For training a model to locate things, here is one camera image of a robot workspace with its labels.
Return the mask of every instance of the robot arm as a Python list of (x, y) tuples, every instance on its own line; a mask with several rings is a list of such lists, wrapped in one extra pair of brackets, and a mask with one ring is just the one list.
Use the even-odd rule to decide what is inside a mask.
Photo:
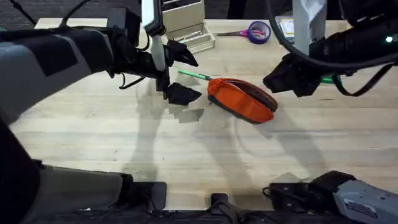
[[(295, 38), (298, 40), (296, 47), (293, 47), (281, 34), (273, 19), (270, 1), (267, 3), (274, 34), (290, 52), (283, 57), (276, 69), (263, 79), (266, 87), (273, 93), (293, 90), (298, 97), (310, 96), (318, 88), (323, 77), (332, 76), (342, 94), (361, 96), (398, 61), (396, 1), (339, 0), (345, 19), (353, 27), (335, 33), (327, 39), (320, 39), (325, 26), (325, 1), (294, 1), (295, 23), (297, 18), (302, 20), (298, 21), (299, 27), (295, 25), (295, 32), (297, 31)], [(355, 93), (345, 90), (338, 79), (340, 75), (351, 76), (360, 69), (378, 65), (384, 66)]]
[(264, 194), (271, 198), (275, 211), (332, 213), (366, 224), (398, 219), (398, 195), (338, 171), (310, 183), (272, 183)]
[[(110, 16), (113, 19), (108, 19), (108, 27), (63, 26), (0, 32), (3, 119), (13, 122), (40, 100), (102, 71), (107, 71), (111, 78), (119, 73), (154, 78), (157, 91), (164, 92), (165, 99), (171, 102), (171, 98), (178, 98), (172, 97), (173, 91), (169, 90), (169, 67), (174, 61), (198, 64), (186, 45), (173, 40), (167, 45), (161, 42), (164, 26), (160, 3), (159, 0), (142, 3), (144, 27), (152, 37), (151, 53), (137, 48), (141, 19), (127, 9), (122, 9), (124, 14), (115, 11)], [(120, 19), (125, 22), (122, 28), (113, 22)]]

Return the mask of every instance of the scissors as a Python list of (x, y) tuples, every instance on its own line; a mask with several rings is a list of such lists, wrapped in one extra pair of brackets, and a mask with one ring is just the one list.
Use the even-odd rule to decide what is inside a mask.
[(254, 44), (265, 44), (271, 36), (271, 28), (265, 22), (254, 21), (247, 30), (217, 34), (219, 37), (242, 36), (247, 37)]

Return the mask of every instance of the orange case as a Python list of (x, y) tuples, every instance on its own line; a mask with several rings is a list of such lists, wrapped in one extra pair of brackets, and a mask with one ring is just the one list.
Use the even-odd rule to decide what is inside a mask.
[[(250, 91), (256, 91), (256, 97), (259, 98), (258, 95), (260, 95), (264, 100), (255, 99), (249, 93), (232, 84), (233, 82), (244, 85)], [(271, 108), (275, 111), (278, 103), (264, 90), (251, 83), (233, 78), (215, 78), (210, 80), (207, 90), (209, 100), (212, 103), (231, 112), (238, 118), (245, 119), (253, 124), (260, 124), (274, 119)], [(272, 104), (272, 106), (266, 105), (265, 101)]]

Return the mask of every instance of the metal bracket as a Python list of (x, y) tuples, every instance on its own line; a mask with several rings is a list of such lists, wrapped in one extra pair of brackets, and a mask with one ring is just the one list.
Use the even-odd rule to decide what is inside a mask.
[(325, 36), (327, 0), (294, 0), (294, 42), (297, 49), (309, 54), (310, 44)]

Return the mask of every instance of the paper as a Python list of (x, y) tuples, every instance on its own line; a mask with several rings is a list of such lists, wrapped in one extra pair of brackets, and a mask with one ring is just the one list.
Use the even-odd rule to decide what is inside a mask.
[(285, 37), (294, 37), (293, 19), (281, 19), (279, 22)]

